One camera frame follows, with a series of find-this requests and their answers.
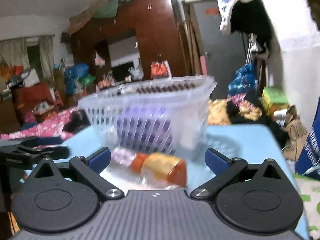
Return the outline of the orange capped bottle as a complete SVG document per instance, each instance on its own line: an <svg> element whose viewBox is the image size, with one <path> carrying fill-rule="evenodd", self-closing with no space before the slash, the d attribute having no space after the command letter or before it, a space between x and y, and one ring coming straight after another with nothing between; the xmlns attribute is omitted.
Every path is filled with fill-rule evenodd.
<svg viewBox="0 0 320 240"><path fill-rule="evenodd" d="M112 151L106 171L117 182L138 189L171 190L187 186L185 161L159 152L145 154L118 147Z"/></svg>

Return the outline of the pink floral bedding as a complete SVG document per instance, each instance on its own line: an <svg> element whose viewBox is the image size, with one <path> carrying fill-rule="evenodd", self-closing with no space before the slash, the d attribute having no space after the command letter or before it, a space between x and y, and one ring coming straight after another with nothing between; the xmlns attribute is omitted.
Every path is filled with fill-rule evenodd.
<svg viewBox="0 0 320 240"><path fill-rule="evenodd" d="M76 107L71 107L29 129L10 134L1 134L1 140L24 137L60 137L63 141L66 141L71 138L73 134L64 131L63 127L71 121L71 114L77 110Z"/></svg>

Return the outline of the blue tote bag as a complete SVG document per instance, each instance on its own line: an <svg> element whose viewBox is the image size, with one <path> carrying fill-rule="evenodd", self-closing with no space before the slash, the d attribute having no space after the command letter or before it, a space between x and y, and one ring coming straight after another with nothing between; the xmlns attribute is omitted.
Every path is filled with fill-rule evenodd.
<svg viewBox="0 0 320 240"><path fill-rule="evenodd" d="M295 170L299 175L319 180L319 102L310 132L306 138Z"/></svg>

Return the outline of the red chair with clutter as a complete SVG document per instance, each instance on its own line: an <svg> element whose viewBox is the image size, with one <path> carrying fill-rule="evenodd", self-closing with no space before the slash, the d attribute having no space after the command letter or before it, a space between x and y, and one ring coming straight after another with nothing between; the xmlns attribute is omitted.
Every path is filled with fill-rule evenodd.
<svg viewBox="0 0 320 240"><path fill-rule="evenodd" d="M24 117L28 112L41 102L47 102L49 105L63 106L63 101L60 94L54 95L54 100L49 86L45 82L39 82L31 87L20 87L11 90L12 103L16 113L17 120L20 124L24 123Z"/></svg>

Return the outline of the yellow patterned cloth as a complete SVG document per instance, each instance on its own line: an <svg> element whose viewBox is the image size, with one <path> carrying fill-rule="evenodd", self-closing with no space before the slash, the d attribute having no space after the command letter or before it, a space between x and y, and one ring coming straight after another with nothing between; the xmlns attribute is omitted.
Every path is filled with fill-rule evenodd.
<svg viewBox="0 0 320 240"><path fill-rule="evenodd" d="M209 125L230 125L230 118L237 116L245 120L257 121L262 114L261 108L255 107L247 100L209 100L207 123Z"/></svg>

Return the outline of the green lidded box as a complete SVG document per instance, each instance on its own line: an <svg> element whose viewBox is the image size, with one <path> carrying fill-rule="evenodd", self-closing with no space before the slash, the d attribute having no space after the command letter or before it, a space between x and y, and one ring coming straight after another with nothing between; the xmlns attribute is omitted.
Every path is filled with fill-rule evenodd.
<svg viewBox="0 0 320 240"><path fill-rule="evenodd" d="M289 101L284 92L276 87L265 87L261 98L267 115L273 116L275 111L289 108Z"/></svg>

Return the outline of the blue plastic bags stack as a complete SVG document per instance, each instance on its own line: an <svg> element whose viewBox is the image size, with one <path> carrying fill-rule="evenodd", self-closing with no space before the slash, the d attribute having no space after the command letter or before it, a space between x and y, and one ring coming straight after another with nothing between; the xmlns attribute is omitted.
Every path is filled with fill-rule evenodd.
<svg viewBox="0 0 320 240"><path fill-rule="evenodd" d="M89 66L86 63L77 63L64 71L65 93L72 95L83 91L88 83Z"/></svg>

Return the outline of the beige window curtains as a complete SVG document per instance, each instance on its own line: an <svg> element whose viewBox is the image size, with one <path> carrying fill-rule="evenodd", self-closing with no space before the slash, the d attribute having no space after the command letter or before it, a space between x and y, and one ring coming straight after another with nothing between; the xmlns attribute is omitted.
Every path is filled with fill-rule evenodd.
<svg viewBox="0 0 320 240"><path fill-rule="evenodd" d="M28 56L28 40L30 38L37 39L43 77L51 79L53 82L54 35L40 35L1 40L1 64L6 64L11 69L14 66L22 66L25 70L30 69Z"/></svg>

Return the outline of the blue plastic bag by door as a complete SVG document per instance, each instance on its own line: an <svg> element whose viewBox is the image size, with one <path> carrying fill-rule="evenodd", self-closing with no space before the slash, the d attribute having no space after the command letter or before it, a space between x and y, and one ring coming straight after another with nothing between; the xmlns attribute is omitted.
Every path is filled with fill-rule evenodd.
<svg viewBox="0 0 320 240"><path fill-rule="evenodd" d="M256 89L256 72L252 63L242 66L235 72L233 80L228 85L228 95L245 94Z"/></svg>

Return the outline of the purple package in basket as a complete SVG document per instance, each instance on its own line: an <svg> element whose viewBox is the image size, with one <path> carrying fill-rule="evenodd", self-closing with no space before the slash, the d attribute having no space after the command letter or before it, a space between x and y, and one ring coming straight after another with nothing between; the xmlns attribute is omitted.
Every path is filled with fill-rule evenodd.
<svg viewBox="0 0 320 240"><path fill-rule="evenodd" d="M175 155L171 120L165 107L127 107L116 118L120 146L140 153Z"/></svg>

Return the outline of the black television monitor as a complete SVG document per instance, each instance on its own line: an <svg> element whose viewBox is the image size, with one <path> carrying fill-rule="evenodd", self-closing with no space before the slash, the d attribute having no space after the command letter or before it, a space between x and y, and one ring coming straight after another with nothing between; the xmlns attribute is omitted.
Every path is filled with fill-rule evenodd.
<svg viewBox="0 0 320 240"><path fill-rule="evenodd" d="M113 78L118 82L124 81L126 77L131 75L130 70L132 67L134 67L133 61L112 67Z"/></svg>

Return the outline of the grey door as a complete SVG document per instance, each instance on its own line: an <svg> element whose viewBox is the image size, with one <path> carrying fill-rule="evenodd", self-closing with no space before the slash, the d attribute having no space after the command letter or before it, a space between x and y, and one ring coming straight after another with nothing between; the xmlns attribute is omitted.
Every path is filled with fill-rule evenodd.
<svg viewBox="0 0 320 240"><path fill-rule="evenodd" d="M229 83L246 61L246 41L240 33L223 35L220 31L221 16L216 0L195 2L193 8L206 57L207 74L215 77L217 82L211 99L226 98Z"/></svg>

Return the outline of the orange white hanging bag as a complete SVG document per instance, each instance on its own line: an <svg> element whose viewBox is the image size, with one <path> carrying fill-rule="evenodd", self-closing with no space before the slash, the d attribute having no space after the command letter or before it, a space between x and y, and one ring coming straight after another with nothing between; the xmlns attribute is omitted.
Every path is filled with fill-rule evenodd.
<svg viewBox="0 0 320 240"><path fill-rule="evenodd" d="M151 63L151 79L171 79L171 69L167 60Z"/></svg>

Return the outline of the dark red wooden wardrobe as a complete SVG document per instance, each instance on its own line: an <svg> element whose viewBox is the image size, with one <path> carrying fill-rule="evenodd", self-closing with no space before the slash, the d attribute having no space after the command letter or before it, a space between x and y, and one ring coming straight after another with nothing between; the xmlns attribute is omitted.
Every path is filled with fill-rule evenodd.
<svg viewBox="0 0 320 240"><path fill-rule="evenodd" d="M186 76L184 51L173 0L132 0L118 7L115 18L92 18L71 35L74 61L93 66L95 45L137 38L144 78L153 61L168 61L174 77Z"/></svg>

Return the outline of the black hanging garment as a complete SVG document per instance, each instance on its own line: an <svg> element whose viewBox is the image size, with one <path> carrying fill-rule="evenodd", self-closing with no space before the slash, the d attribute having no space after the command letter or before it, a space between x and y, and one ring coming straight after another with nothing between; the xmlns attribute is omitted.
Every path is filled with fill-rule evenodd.
<svg viewBox="0 0 320 240"><path fill-rule="evenodd" d="M261 47L270 49L272 31L268 15L260 0L237 1L231 13L231 33L254 34Z"/></svg>

